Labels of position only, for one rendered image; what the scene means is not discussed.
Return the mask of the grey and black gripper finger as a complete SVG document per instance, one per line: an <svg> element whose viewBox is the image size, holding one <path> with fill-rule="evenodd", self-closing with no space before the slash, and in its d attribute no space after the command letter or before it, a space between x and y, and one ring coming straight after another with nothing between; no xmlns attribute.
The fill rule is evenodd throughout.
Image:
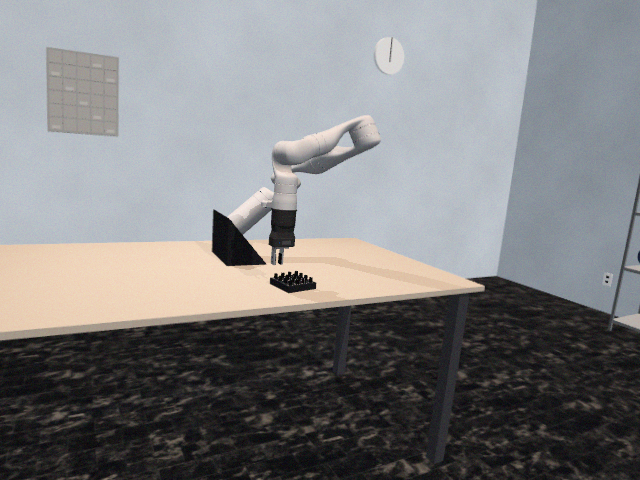
<svg viewBox="0 0 640 480"><path fill-rule="evenodd" d="M271 251L271 264L276 265L276 249L280 249L280 247L272 247Z"/></svg>
<svg viewBox="0 0 640 480"><path fill-rule="evenodd" d="M289 247L280 247L278 255L278 264L280 265L283 265L284 248L289 249Z"/></svg>

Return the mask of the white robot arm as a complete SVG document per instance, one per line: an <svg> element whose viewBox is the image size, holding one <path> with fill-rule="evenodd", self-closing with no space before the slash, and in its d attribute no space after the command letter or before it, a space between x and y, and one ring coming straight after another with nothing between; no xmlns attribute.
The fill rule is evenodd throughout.
<svg viewBox="0 0 640 480"><path fill-rule="evenodd" d="M336 146L348 131L354 146ZM374 148L381 141L374 120L369 115L302 139L305 140L280 141L274 146L274 173L271 176L274 192L297 194L301 181L295 172L321 174L351 157ZM242 235L272 210L270 207L262 207L261 201L273 200L274 192L265 187L261 188L228 216Z"/></svg>

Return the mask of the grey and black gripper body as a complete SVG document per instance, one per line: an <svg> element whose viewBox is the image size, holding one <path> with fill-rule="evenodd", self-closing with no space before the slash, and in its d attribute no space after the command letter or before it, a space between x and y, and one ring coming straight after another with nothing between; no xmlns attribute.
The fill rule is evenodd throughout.
<svg viewBox="0 0 640 480"><path fill-rule="evenodd" d="M272 247L294 247L297 194L274 192L273 200L262 200L261 206L272 207L269 245Z"/></svg>

